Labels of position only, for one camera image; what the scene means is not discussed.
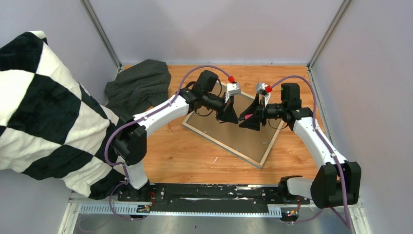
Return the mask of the wooden photo frame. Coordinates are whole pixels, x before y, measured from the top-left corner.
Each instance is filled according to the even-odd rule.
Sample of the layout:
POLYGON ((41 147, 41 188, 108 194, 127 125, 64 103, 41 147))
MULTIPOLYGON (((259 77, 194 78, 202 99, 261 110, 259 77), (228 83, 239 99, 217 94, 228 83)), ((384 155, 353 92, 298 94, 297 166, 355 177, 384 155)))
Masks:
POLYGON ((237 124, 221 123, 216 112, 202 107, 186 116, 182 125, 247 161, 262 168, 284 125, 281 120, 271 120, 259 131, 240 128, 237 124))

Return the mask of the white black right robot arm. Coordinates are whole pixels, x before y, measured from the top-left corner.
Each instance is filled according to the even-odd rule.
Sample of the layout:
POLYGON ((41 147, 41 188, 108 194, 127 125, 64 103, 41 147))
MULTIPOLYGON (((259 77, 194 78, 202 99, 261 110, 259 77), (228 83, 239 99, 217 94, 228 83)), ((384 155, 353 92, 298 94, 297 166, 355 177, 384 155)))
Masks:
POLYGON ((271 86, 256 85, 256 96, 250 106, 240 114, 240 127, 259 131, 271 119, 281 119, 297 136, 319 167, 313 180, 300 175, 281 178, 278 197, 291 203, 297 196, 314 202, 318 208, 353 205, 358 202, 361 167, 348 161, 327 139, 313 111, 302 107, 300 86, 297 83, 281 85, 281 102, 270 104, 271 86))

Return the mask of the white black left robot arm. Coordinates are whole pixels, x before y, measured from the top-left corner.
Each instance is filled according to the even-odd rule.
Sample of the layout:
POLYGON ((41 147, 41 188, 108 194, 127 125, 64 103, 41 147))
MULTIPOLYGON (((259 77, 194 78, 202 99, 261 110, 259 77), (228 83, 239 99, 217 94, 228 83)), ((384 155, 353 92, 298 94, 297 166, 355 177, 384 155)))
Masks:
POLYGON ((149 196, 149 179, 143 158, 147 153, 148 137, 159 128, 202 107, 215 112, 220 122, 238 123, 233 105, 241 88, 233 76, 227 78, 226 88, 222 88, 218 75, 204 70, 196 81, 186 86, 180 84, 175 95, 167 101, 134 115, 129 121, 120 120, 107 146, 112 146, 121 156, 119 165, 124 168, 126 185, 131 186, 130 194, 135 200, 144 201, 149 196))

